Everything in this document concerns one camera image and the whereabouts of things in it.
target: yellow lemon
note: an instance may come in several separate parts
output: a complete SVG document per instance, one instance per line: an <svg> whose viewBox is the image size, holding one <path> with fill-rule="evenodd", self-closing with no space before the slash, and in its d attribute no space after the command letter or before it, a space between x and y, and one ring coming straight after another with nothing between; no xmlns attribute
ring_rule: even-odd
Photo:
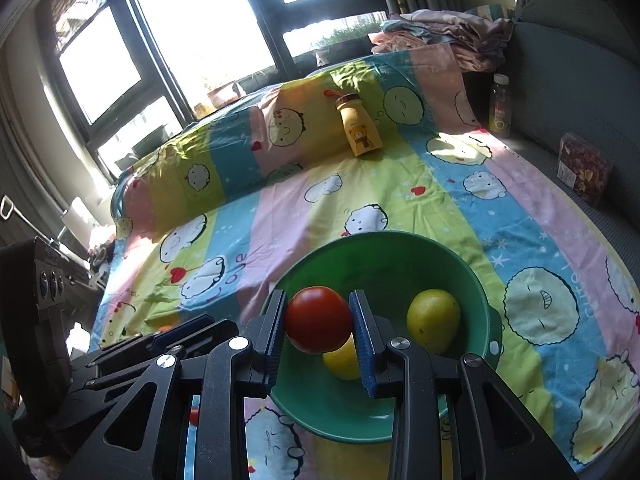
<svg viewBox="0 0 640 480"><path fill-rule="evenodd" d="M360 377L353 334L337 350L322 354L322 361L327 370L343 381L353 381Z"/></svg>
<svg viewBox="0 0 640 480"><path fill-rule="evenodd" d="M428 352L442 354L456 336L460 306L451 294L430 288L418 294L406 313L409 334Z"/></svg>

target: sofa cushion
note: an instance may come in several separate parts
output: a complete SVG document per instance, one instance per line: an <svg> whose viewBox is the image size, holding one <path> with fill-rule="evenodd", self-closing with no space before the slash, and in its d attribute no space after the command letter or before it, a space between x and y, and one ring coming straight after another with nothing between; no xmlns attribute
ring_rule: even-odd
<svg viewBox="0 0 640 480"><path fill-rule="evenodd" d="M581 36L640 65L638 48L603 0L518 0L515 18Z"/></svg>
<svg viewBox="0 0 640 480"><path fill-rule="evenodd" d="M640 70L603 47L534 23L516 23L505 73L513 129L557 153L571 131L613 162L606 197L640 229Z"/></svg>

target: folded clothes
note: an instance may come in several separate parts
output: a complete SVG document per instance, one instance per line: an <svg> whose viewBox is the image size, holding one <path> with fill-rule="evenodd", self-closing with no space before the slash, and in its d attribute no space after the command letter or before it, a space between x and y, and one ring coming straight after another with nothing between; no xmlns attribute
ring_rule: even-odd
<svg viewBox="0 0 640 480"><path fill-rule="evenodd" d="M382 36L370 35L375 54L450 43L462 70L493 72L504 62L502 50L511 38L513 23L507 18L490 20L465 12L422 9L392 14L380 28Z"/></svg>

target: bed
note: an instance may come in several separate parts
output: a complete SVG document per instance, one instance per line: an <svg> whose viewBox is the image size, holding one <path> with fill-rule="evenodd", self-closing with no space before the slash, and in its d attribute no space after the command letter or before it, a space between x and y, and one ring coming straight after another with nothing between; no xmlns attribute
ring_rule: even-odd
<svg viewBox="0 0 640 480"><path fill-rule="evenodd" d="M382 150L354 158L326 89L361 95ZM315 248L403 230L445 244L475 271L502 316L498 373L574 469L637 415L634 280L556 184L480 127L447 44L366 57L244 99L124 173L112 215L116 250L94 348L204 312L245 323ZM247 399L245 413L254 480L386 478L389 444L324 440L269 399ZM441 435L450 476L446 420Z"/></svg>

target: plastic bottle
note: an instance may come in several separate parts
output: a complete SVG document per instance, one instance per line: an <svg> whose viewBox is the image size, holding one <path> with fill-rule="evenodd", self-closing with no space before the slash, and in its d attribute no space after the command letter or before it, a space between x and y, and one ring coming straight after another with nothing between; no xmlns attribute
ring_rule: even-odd
<svg viewBox="0 0 640 480"><path fill-rule="evenodd" d="M509 78L494 74L489 104L489 131L497 137L508 137L511 129L511 96Z"/></svg>
<svg viewBox="0 0 640 480"><path fill-rule="evenodd" d="M382 148L382 141L378 134L376 125L362 106L362 101L358 94L347 94L340 97L335 102L342 116L344 133L353 151L353 155L359 156L363 153Z"/></svg>

